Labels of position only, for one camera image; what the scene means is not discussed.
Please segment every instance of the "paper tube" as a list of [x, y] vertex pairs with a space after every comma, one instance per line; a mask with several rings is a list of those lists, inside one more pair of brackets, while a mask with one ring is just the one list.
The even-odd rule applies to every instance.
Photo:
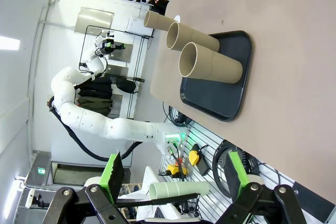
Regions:
[[146, 13], [145, 19], [143, 21], [144, 27], [159, 29], [163, 31], [168, 31], [169, 27], [175, 20], [168, 18], [166, 16], [160, 15], [159, 13], [148, 11]]
[[150, 199], [162, 199], [193, 193], [207, 195], [209, 193], [208, 182], [164, 182], [152, 183], [149, 186]]
[[236, 83], [243, 73], [239, 61], [193, 42], [183, 48], [179, 70], [183, 77], [226, 83]]
[[174, 22], [167, 33], [166, 45], [168, 49], [182, 51], [189, 42], [194, 42], [218, 52], [219, 41], [208, 34], [204, 34], [186, 25]]

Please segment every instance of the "green light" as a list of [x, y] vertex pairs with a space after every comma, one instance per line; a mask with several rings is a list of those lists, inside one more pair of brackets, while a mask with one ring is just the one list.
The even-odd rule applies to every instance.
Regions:
[[46, 173], [46, 170], [44, 168], [38, 167], [37, 172], [41, 175], [44, 175]]

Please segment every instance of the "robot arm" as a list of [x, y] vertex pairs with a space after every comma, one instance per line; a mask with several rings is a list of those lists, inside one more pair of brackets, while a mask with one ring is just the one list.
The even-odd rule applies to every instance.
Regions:
[[57, 113], [62, 122], [73, 129], [114, 140], [153, 142], [163, 155], [169, 155], [169, 150], [175, 150], [175, 147], [170, 141], [166, 141], [166, 136], [180, 134], [181, 128], [169, 123], [140, 122], [125, 118], [110, 119], [74, 104], [74, 84], [81, 84], [104, 71], [100, 56], [108, 54], [111, 50], [109, 47], [112, 48], [110, 42], [101, 43], [98, 48], [92, 47], [83, 53], [83, 59], [90, 73], [81, 73], [77, 69], [66, 67], [55, 75], [51, 81], [51, 89]]

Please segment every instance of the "table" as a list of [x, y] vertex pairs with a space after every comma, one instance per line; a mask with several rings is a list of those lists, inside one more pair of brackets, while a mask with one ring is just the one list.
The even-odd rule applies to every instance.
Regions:
[[166, 16], [254, 43], [240, 114], [221, 122], [180, 99], [179, 52], [161, 33], [151, 93], [336, 203], [336, 0], [172, 0]]

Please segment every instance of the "wall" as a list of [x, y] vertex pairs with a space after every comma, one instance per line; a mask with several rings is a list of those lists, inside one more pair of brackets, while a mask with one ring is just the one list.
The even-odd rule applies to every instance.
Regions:
[[[126, 30], [129, 18], [144, 18], [148, 6], [124, 0], [58, 0], [49, 9], [35, 80], [35, 149], [51, 151], [55, 161], [102, 165], [103, 162], [89, 157], [73, 142], [46, 107], [46, 101], [52, 96], [50, 83], [55, 74], [66, 66], [78, 68], [84, 34], [74, 33], [73, 27], [81, 7], [113, 12], [112, 28]], [[95, 36], [87, 38], [85, 48], [92, 45]], [[133, 44], [133, 52], [138, 53], [136, 47], [139, 47], [139, 41], [134, 36], [115, 33], [115, 39]], [[75, 131], [75, 133], [88, 149], [105, 157], [117, 149], [124, 152], [131, 144], [129, 141], [112, 141], [84, 132]], [[130, 165], [130, 162], [130, 159], [126, 159], [123, 163]]]
[[8, 192], [17, 175], [26, 176], [29, 171], [27, 125], [25, 124], [15, 135], [6, 149], [0, 154], [0, 223], [13, 223], [13, 217], [20, 193], [15, 196], [8, 219], [3, 215]]
[[0, 0], [0, 36], [20, 40], [18, 51], [0, 50], [0, 223], [12, 223], [19, 193], [5, 220], [8, 191], [14, 177], [26, 176], [29, 169], [29, 69], [38, 21], [48, 1]]

